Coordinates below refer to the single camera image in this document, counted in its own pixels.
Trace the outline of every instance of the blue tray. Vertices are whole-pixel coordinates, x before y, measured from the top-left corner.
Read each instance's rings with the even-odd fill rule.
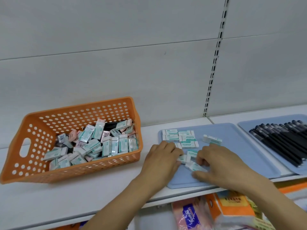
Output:
[[[200,150],[209,144],[202,141],[203,135],[211,135],[223,140],[222,146],[235,152],[248,166],[267,178],[277,178],[280,171],[272,162],[232,123],[221,123],[213,125],[193,126],[177,128],[178,130],[193,130],[199,143]],[[159,143],[162,141],[162,130],[158,133]],[[170,189],[192,186],[209,186],[211,184],[199,182],[191,175],[191,171],[184,165],[179,166],[173,179],[167,185]]]
[[[257,119],[257,120],[250,120],[250,121],[244,121],[238,123],[238,125],[246,131],[248,134],[250,134],[248,131],[256,127],[257,125],[260,125],[262,123],[275,123],[275,124],[284,124],[287,122],[291,122],[292,120],[302,120],[303,122],[307,123],[307,116],[306,115],[285,115],[285,116],[279,116],[279,117],[272,117],[272,118],[266,118],[266,119]],[[294,165],[292,165],[290,162],[288,162],[286,159],[282,158],[280,155],[278,155],[276,152],[274,152],[272,149],[265,146],[263,143],[261,143],[259,140],[257,140],[252,134],[250,134],[251,137],[253,137],[259,144],[261,144],[267,151],[269,151],[276,159],[278,159],[284,166],[286,166],[289,170],[293,171],[296,174],[300,175],[306,175],[307,174],[307,164],[303,164],[301,167],[297,168]]]

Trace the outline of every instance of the basket hole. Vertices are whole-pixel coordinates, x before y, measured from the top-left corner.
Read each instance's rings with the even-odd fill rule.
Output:
[[[31,140],[29,138],[25,138],[22,142],[22,146],[20,148],[19,151],[19,155],[21,157],[26,157],[28,155],[29,149],[30,149],[30,144],[31,144]]]

